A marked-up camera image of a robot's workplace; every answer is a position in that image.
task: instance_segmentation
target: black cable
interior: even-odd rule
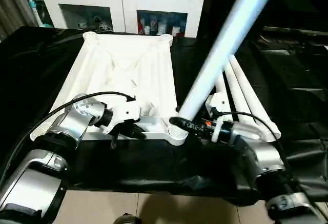
[[[275,138],[275,140],[278,140],[278,137],[274,134],[274,132],[272,131],[272,129],[269,127],[269,125],[266,124],[264,120],[262,120],[261,118],[257,117],[256,115],[253,115],[253,114],[250,114],[250,113],[246,113],[246,112],[241,112],[241,111],[218,112],[218,115],[219,116],[223,116],[223,115],[245,115],[245,116],[250,116],[250,117],[258,120],[259,122],[261,122],[263,125],[265,125],[267,127],[267,129],[272,133],[272,135]]]
[[[73,99],[72,101],[69,101],[69,102],[67,102],[67,103],[59,106],[58,108],[54,109],[48,115],[46,115],[44,118],[42,118],[40,121],[38,121],[31,129],[29,129],[27,131],[27,133],[25,133],[24,136],[15,145],[14,150],[12,151],[9,159],[7,160],[6,166],[5,166],[4,170],[3,170],[3,173],[2,173],[2,176],[1,176],[1,179],[0,179],[0,189],[2,189],[2,186],[3,186],[4,181],[6,179],[6,173],[7,173],[8,169],[9,169],[9,167],[10,167],[10,164],[14,160],[15,156],[18,154],[19,150],[21,149],[21,147],[22,147],[22,145],[24,143],[24,140],[26,139],[27,136],[30,135],[30,133],[32,133],[45,120],[47,120],[48,118],[50,118],[51,116],[53,116],[58,111],[64,109],[65,107],[70,106],[70,105],[72,105],[72,104],[74,104],[76,102],[79,102],[79,101],[81,101],[83,99],[86,99],[86,98],[89,98],[89,97],[94,97],[94,96],[99,96],[99,95],[105,95],[105,94],[113,94],[113,95],[123,96],[123,97],[126,97],[127,98],[127,101],[133,101],[133,100],[135,100],[135,98],[133,98],[133,97],[131,97],[129,95],[126,95],[124,93],[120,93],[120,92],[110,92],[110,91],[109,92],[96,92],[96,93],[85,95],[83,97],[79,97],[79,98]]]

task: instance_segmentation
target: table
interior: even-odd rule
[[[5,70],[0,82],[5,135],[0,158],[8,155],[29,125],[50,110],[83,44],[82,34],[79,30],[22,27],[0,44]],[[210,47],[206,39],[174,39],[171,55],[178,105]],[[327,201],[328,51],[244,42],[236,57],[282,132],[294,174],[315,201]],[[20,158],[29,145],[28,141]],[[234,166],[231,151],[203,147],[193,138],[180,147],[161,140],[122,141],[115,150],[110,149],[109,141],[82,141],[70,183],[76,190],[216,196],[240,206],[260,198],[255,186]]]

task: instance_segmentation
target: curtain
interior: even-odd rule
[[[21,26],[37,26],[27,0],[0,0],[0,40]]]

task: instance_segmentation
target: glass cabinet door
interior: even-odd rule
[[[137,10],[138,34],[184,37],[187,24],[187,13]]]
[[[196,38],[203,0],[122,0],[127,33]]]
[[[62,4],[59,6],[69,29],[113,31],[111,10],[108,7]]]
[[[55,28],[125,32],[122,0],[44,0]]]

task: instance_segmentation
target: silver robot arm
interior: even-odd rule
[[[223,143],[233,148],[238,167],[257,186],[275,223],[327,223],[286,169],[277,149],[262,139],[259,129],[229,121],[194,123],[181,117],[170,118],[170,123],[197,135],[203,143]]]
[[[66,192],[65,178],[72,155],[88,126],[109,133],[108,127],[124,123],[124,119],[129,118],[129,124],[134,121],[126,115],[124,119],[113,117],[106,106],[93,97],[78,101],[65,108],[45,135],[35,139],[31,151],[1,189],[0,224],[54,221]]]

